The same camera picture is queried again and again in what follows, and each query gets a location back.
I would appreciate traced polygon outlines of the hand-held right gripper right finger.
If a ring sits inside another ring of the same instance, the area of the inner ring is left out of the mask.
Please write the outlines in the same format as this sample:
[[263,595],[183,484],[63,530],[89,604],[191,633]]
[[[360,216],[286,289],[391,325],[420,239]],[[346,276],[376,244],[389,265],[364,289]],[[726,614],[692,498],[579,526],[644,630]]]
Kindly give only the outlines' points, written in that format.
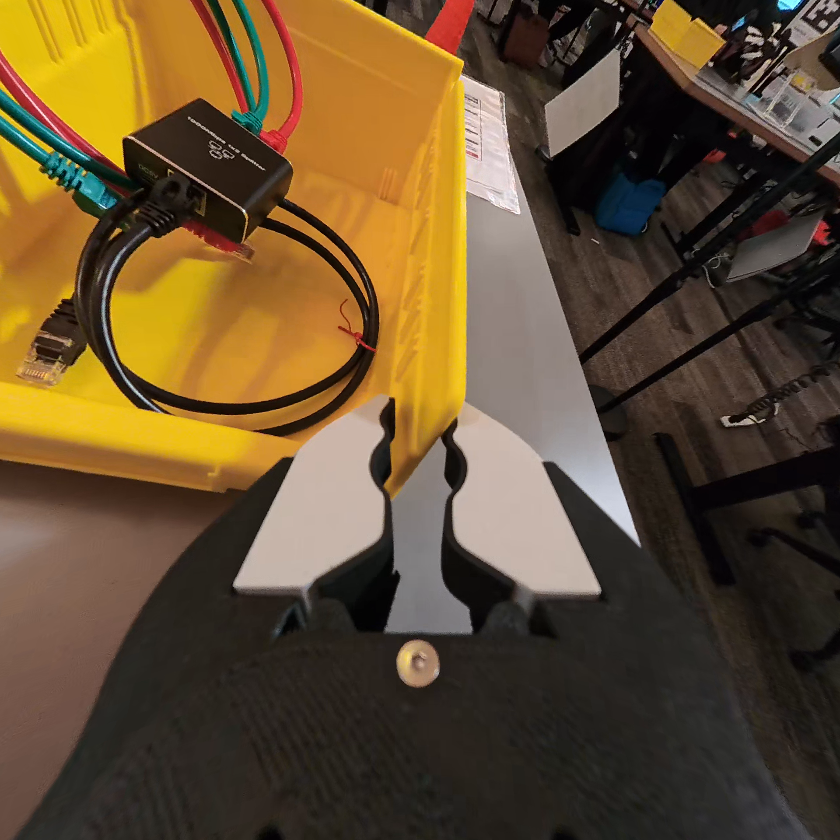
[[442,437],[441,571],[457,599],[597,599],[602,588],[540,455],[464,404]]

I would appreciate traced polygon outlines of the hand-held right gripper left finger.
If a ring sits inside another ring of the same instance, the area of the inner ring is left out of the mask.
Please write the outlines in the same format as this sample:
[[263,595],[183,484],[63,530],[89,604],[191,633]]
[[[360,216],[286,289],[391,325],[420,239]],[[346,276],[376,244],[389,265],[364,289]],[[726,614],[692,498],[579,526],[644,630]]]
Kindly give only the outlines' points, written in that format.
[[395,404],[377,395],[315,433],[285,478],[234,579],[239,594],[313,594],[367,553],[393,547]]

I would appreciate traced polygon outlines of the black network adapter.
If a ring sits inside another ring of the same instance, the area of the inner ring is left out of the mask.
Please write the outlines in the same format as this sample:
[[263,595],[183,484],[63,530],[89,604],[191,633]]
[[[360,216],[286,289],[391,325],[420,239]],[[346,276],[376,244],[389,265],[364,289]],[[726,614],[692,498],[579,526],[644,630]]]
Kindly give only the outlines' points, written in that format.
[[291,163],[203,98],[122,139],[123,168],[151,185],[180,175],[197,193],[197,221],[242,245],[287,196]]

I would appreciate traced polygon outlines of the large yellow plastic bin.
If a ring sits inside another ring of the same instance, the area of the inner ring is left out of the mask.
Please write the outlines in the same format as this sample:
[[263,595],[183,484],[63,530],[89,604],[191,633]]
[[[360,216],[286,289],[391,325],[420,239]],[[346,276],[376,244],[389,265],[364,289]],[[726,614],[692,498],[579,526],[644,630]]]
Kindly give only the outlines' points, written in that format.
[[[466,394],[466,150],[462,63],[356,2],[277,2],[303,81],[289,199],[336,231],[380,305],[379,349],[335,416],[395,401],[394,497]],[[2,2],[2,52],[45,104],[113,161],[122,138],[195,98],[235,106],[189,2]],[[343,383],[264,416],[172,416],[133,406],[87,350],[53,386],[19,379],[42,322],[71,295],[96,220],[2,142],[2,460],[200,490],[245,489],[323,423],[259,434],[324,406]],[[292,393],[356,350],[336,272],[265,230],[250,261],[185,230],[152,239],[120,273],[121,360],[200,400]]]

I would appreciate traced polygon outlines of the white power strip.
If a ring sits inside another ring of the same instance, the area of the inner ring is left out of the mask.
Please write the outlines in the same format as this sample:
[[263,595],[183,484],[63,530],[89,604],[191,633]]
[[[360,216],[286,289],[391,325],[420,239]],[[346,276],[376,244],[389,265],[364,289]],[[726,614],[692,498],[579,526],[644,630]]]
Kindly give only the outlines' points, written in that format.
[[765,379],[764,384],[767,387],[764,393],[753,398],[746,406],[734,413],[721,416],[719,423],[722,427],[752,427],[765,424],[778,416],[780,400],[774,394],[779,390],[782,382],[771,382],[768,377]]

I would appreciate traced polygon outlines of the blue bag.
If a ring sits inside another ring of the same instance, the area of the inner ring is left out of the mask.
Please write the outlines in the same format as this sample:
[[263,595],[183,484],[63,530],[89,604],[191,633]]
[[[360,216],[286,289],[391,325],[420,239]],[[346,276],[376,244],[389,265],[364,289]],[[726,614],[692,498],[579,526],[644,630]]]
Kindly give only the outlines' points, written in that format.
[[656,178],[635,182],[619,171],[595,205],[595,224],[608,232],[637,237],[647,229],[666,192],[666,184]]

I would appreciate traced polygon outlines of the white flat panel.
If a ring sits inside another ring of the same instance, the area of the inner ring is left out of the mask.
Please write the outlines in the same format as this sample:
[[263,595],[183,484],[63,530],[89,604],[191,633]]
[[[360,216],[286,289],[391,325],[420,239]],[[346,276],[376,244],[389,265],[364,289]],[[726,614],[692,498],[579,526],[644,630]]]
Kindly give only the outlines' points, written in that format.
[[734,251],[725,283],[754,277],[800,258],[822,220],[823,212],[793,217],[775,230],[745,239]]
[[545,105],[545,129],[551,159],[583,138],[618,108],[621,55],[619,49],[612,49],[580,79]]

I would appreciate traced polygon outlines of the printed paper sheet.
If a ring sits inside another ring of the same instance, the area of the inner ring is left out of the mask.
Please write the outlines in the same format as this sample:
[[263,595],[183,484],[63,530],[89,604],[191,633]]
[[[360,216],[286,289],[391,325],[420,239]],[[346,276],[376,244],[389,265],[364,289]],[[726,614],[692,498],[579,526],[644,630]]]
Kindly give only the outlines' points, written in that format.
[[467,75],[460,79],[465,94],[467,193],[519,215],[505,94]]

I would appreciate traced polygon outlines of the long work table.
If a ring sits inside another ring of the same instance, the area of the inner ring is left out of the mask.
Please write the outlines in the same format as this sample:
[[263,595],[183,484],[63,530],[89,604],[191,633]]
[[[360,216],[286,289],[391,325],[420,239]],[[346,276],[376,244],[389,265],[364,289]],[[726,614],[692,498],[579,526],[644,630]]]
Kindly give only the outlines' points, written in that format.
[[838,135],[819,147],[804,140],[799,134],[788,133],[785,129],[766,119],[748,107],[745,101],[735,99],[730,93],[715,87],[711,82],[711,75],[704,70],[694,68],[683,59],[677,57],[658,37],[653,35],[648,26],[640,20],[633,26],[633,35],[639,45],[646,48],[668,78],[695,101],[702,103],[716,112],[734,126],[749,131],[760,137],[771,148],[783,153],[793,161],[805,162],[814,154],[834,151],[824,160],[817,170],[818,174],[835,186],[839,186],[838,163],[834,160],[838,156]]

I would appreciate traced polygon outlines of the orange traffic cone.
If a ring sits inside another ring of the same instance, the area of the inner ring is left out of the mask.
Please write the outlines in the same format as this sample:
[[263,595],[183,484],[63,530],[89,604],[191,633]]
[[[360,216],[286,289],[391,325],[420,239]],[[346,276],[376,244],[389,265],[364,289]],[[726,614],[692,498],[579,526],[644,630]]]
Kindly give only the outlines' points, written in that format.
[[472,0],[445,1],[426,32],[426,42],[452,56],[457,55],[474,7]]

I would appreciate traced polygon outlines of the small yellow bin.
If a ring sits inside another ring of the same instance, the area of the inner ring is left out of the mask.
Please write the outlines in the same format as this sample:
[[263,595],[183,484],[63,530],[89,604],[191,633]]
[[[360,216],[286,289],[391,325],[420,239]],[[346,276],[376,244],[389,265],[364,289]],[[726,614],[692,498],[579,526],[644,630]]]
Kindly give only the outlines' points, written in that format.
[[692,17],[675,1],[663,1],[657,6],[650,31],[675,56],[698,70],[726,44],[715,29],[701,18]]

